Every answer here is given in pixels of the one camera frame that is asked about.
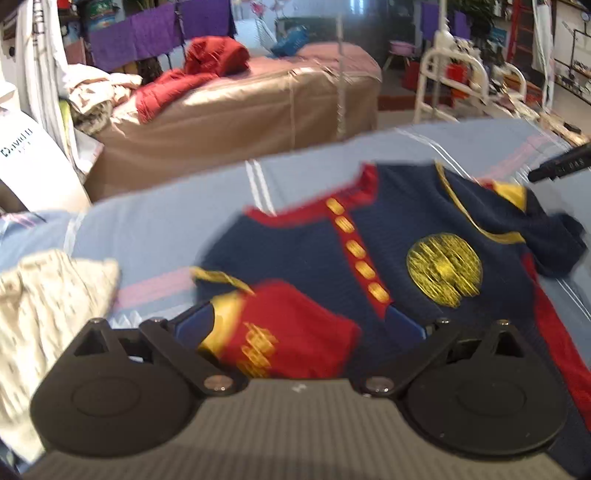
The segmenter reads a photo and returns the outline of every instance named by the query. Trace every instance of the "gray gripper base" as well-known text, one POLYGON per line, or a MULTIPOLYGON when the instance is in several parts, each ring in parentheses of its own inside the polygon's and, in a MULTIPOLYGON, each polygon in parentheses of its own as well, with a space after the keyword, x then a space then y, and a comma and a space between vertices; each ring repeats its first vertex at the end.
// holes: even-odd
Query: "gray gripper base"
POLYGON ((467 460, 417 435, 389 400, 346 380, 254 380, 205 401, 189 426, 140 455, 43 456, 25 480, 562 480, 550 457, 467 460))

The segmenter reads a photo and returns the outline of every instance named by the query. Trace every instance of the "bed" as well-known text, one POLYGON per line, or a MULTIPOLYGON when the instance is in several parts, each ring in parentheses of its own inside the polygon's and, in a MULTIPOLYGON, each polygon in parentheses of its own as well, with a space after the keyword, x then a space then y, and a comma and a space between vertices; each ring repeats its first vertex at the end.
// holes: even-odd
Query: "bed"
MULTIPOLYGON (((99 202, 86 215, 66 212, 9 217, 0 225, 0 271, 24 255, 63 248, 74 257, 115 258, 121 284, 109 321, 135 327, 151 316, 173 317, 195 300, 189 266, 245 206, 280 210, 352 180, 362 162, 433 159, 464 175, 520 179, 567 144, 521 120, 479 119, 424 124, 361 135, 342 144, 284 153, 194 175, 145 192, 99 202)), ((549 210, 575 215, 591 231, 584 172, 531 186, 549 210)), ((591 365, 591 292, 587 258, 568 282, 543 286, 591 365)))
MULTIPOLYGON (((345 135, 375 128, 381 72, 344 44, 345 135)), ((105 145, 85 187, 93 201, 262 155, 337 138, 336 43, 309 44, 297 57, 255 57, 250 70, 217 79, 140 125, 135 99, 117 107, 97 135, 105 145)))

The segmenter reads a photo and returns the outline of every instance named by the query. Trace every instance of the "hanging clothes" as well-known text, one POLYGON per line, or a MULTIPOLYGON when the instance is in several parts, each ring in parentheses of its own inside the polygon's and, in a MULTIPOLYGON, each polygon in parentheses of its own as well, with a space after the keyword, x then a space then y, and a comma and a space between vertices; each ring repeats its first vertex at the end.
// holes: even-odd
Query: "hanging clothes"
MULTIPOLYGON (((198 261, 197 292, 199 300, 211 300, 236 286, 256 293, 257 286, 282 282, 350 319, 361 335, 341 375, 368 374, 411 348, 420 341, 413 325, 446 317, 487 329, 508 319, 566 384, 569 417, 549 454, 580 476, 591 465, 591 373, 536 272, 568 275, 586 251, 582 235, 580 223, 546 215, 522 186, 487 188, 440 165, 368 165, 354 185, 300 208, 239 217, 198 261)), ((277 337, 283 316, 261 310, 258 319, 249 323, 277 337)), ((229 335, 227 345, 246 347, 233 353, 234 362, 253 363, 245 353, 248 329, 234 331, 240 338, 229 335)), ((269 374, 282 348, 278 339, 265 356, 269 374)))
POLYGON ((21 110, 41 125, 80 173, 72 119, 64 120, 60 108, 60 98, 67 98, 63 80, 67 60, 55 1, 22 2, 15 51, 21 110))

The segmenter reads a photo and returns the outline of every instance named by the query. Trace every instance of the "brown mattress cover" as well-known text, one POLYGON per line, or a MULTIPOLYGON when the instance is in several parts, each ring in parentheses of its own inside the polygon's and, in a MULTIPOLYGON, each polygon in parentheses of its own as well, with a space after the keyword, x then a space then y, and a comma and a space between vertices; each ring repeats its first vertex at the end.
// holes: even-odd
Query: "brown mattress cover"
MULTIPOLYGON (((346 136, 375 128, 379 66, 345 44, 346 136)), ((250 71, 188 93, 140 125, 135 98, 97 135, 103 153, 85 187, 93 201, 263 155, 336 140, 338 53, 311 44, 297 57, 251 59, 250 71)))

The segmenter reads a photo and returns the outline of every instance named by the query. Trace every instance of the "gold button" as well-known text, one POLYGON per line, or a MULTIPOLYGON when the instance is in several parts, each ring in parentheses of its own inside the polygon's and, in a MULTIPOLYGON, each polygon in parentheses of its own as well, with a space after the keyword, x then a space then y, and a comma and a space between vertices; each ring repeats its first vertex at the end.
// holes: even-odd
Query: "gold button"
POLYGON ((326 206, 335 215, 342 215, 345 211, 345 208, 334 198, 329 198, 328 200, 326 200, 326 206))
POLYGON ((375 278, 374 269, 371 268, 366 262, 357 262, 355 264, 355 268, 363 275, 363 278, 366 280, 372 280, 375 278))
POLYGON ((345 243, 345 246, 355 258, 365 257, 365 250, 355 240, 348 240, 347 243, 345 243))
POLYGON ((388 303, 390 300, 390 295, 388 292, 384 290, 383 286, 379 283, 371 282, 368 285, 369 292, 375 297, 375 299, 380 303, 388 303))
POLYGON ((351 233, 355 231, 355 227, 345 217, 335 218, 336 225, 345 233, 351 233))

